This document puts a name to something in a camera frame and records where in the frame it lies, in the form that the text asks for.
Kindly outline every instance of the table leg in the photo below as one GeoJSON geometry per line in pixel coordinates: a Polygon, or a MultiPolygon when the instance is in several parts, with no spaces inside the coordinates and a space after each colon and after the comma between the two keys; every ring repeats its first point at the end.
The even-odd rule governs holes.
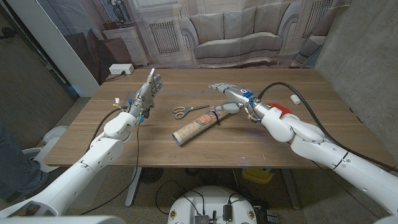
{"type": "Polygon", "coordinates": [[[292,207],[296,210],[301,209],[299,196],[297,194],[296,186],[294,184],[292,171],[290,169],[282,169],[282,176],[284,178],[285,186],[287,189],[287,193],[290,197],[290,201],[292,202],[292,207]]]}
{"type": "Polygon", "coordinates": [[[135,167],[134,170],[132,171],[131,180],[133,180],[133,181],[132,181],[132,183],[131,183],[131,185],[129,187],[129,191],[128,191],[127,196],[126,196],[126,201],[124,203],[125,206],[127,206],[127,207],[131,207],[132,203],[134,202],[134,196],[136,195],[139,178],[141,176],[141,170],[142,170],[142,167],[135,167]],[[132,178],[134,177],[134,173],[136,172],[136,169],[137,169],[137,174],[136,174],[137,178],[135,178],[133,180],[132,178]]]}

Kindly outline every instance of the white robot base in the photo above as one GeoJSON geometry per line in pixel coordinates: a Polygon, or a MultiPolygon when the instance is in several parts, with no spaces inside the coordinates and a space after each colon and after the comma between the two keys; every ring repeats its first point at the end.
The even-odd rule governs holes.
{"type": "Polygon", "coordinates": [[[242,195],[225,187],[202,186],[188,191],[174,202],[167,223],[202,224],[209,222],[214,224],[256,224],[257,218],[253,206],[242,195]]]}

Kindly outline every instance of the scissors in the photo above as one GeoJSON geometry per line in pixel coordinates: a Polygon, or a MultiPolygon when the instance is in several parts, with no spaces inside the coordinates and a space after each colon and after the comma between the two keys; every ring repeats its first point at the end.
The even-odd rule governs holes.
{"type": "Polygon", "coordinates": [[[203,106],[189,106],[189,107],[183,107],[179,106],[173,109],[173,113],[175,113],[175,119],[182,119],[184,118],[189,112],[194,111],[194,110],[199,110],[202,108],[209,107],[209,105],[203,105],[203,106]]]}

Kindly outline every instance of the wooden table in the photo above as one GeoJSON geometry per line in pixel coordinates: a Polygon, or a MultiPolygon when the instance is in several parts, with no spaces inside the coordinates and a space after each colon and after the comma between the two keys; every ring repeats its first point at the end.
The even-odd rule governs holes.
{"type": "MultiPolygon", "coordinates": [[[[309,69],[189,69],[157,70],[164,87],[155,97],[151,110],[139,129],[139,167],[265,167],[315,168],[311,161],[296,155],[287,143],[274,140],[261,124],[253,124],[242,110],[202,132],[179,147],[172,133],[207,112],[192,111],[184,119],[174,119],[176,106],[219,105],[227,98],[208,88],[210,83],[227,82],[244,86],[255,94],[273,82],[286,82],[305,97],[326,130],[345,146],[395,166],[392,156],[363,125],[316,70],[309,69]]],[[[85,152],[103,117],[114,109],[115,97],[123,101],[136,91],[149,70],[104,83],[65,134],[45,158],[53,166],[70,166],[85,152]]],[[[263,97],[290,108],[301,120],[313,119],[303,104],[294,105],[292,92],[283,86],[271,88],[263,97]]],[[[137,142],[132,138],[114,166],[136,165],[137,142]]]]}

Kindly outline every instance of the gray wall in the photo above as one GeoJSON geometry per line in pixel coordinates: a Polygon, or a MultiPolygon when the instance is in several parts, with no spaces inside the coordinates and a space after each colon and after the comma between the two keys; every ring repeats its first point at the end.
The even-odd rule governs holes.
{"type": "Polygon", "coordinates": [[[341,8],[315,65],[396,161],[397,66],[396,0],[354,0],[341,8]]]}

